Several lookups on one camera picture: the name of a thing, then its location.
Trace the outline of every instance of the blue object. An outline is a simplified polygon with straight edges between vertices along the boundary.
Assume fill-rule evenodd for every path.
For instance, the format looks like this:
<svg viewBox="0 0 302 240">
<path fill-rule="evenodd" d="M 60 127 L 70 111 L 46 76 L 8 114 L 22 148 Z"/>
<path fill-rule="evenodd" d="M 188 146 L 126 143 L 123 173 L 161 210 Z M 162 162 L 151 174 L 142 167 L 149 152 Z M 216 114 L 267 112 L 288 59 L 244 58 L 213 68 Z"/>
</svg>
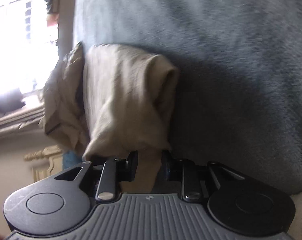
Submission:
<svg viewBox="0 0 302 240">
<path fill-rule="evenodd" d="M 63 169 L 67 169 L 69 167 L 74 166 L 82 161 L 82 159 L 75 154 L 73 151 L 67 151 L 63 154 L 62 167 Z"/>
</svg>

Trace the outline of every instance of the black clamp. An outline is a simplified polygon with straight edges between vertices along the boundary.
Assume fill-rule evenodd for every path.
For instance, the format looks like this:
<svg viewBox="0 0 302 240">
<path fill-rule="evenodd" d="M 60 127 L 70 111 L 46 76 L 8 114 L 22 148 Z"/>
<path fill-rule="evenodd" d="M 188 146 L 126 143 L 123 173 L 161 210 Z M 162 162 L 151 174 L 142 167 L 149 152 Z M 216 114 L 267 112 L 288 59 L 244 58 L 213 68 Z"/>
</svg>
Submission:
<svg viewBox="0 0 302 240">
<path fill-rule="evenodd" d="M 133 181 L 138 166 L 138 152 L 131 152 L 127 159 L 109 159 L 102 169 L 95 194 L 97 202 L 111 202 L 118 198 L 118 182 Z"/>
<path fill-rule="evenodd" d="M 162 164 L 167 180 L 182 183 L 182 200 L 201 203 L 216 222 L 234 232 L 271 236 L 287 231 L 295 216 L 295 205 L 287 194 L 221 163 L 197 166 L 163 151 Z M 203 197 L 201 180 L 208 198 Z"/>
</svg>

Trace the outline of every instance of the small logo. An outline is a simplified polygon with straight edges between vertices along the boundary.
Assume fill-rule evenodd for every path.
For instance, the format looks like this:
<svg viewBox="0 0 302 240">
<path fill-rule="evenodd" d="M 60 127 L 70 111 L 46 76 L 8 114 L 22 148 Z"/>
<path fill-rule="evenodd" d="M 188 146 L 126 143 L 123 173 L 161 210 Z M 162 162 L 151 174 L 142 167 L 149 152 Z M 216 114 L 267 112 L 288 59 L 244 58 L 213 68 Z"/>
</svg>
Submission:
<svg viewBox="0 0 302 240">
<path fill-rule="evenodd" d="M 151 195 L 149 195 L 149 196 L 146 196 L 146 199 L 147 199 L 148 201 L 150 201 L 150 200 L 154 199 L 154 197 L 151 196 Z"/>
</svg>

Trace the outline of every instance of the metal screw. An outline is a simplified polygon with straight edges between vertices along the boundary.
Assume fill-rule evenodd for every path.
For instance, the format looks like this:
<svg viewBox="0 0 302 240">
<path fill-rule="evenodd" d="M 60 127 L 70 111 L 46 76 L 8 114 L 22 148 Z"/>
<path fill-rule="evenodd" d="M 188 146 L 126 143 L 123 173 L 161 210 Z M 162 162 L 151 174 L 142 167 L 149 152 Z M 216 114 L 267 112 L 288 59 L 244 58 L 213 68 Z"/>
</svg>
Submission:
<svg viewBox="0 0 302 240">
<path fill-rule="evenodd" d="M 201 194 L 199 192 L 195 192 L 195 191 L 186 193 L 186 199 L 189 199 L 189 200 L 198 200 L 200 198 L 200 196 L 201 196 Z"/>
<path fill-rule="evenodd" d="M 110 200 L 110 199 L 113 199 L 113 197 L 114 197 L 114 194 L 111 192 L 101 192 L 98 195 L 98 198 L 101 200 Z"/>
</svg>

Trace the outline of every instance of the black plastic device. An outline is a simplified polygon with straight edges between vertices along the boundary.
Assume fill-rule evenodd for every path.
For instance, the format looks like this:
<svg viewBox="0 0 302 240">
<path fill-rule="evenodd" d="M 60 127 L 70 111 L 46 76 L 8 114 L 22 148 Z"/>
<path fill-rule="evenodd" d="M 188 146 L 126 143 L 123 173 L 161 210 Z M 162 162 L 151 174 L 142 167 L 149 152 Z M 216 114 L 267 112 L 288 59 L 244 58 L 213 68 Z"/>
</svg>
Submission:
<svg viewBox="0 0 302 240">
<path fill-rule="evenodd" d="M 10 240 L 291 239 L 295 206 L 285 193 L 225 165 L 197 166 L 162 153 L 175 194 L 129 194 L 138 153 L 83 162 L 17 190 L 4 203 Z M 203 194 L 203 183 L 208 195 Z"/>
</svg>

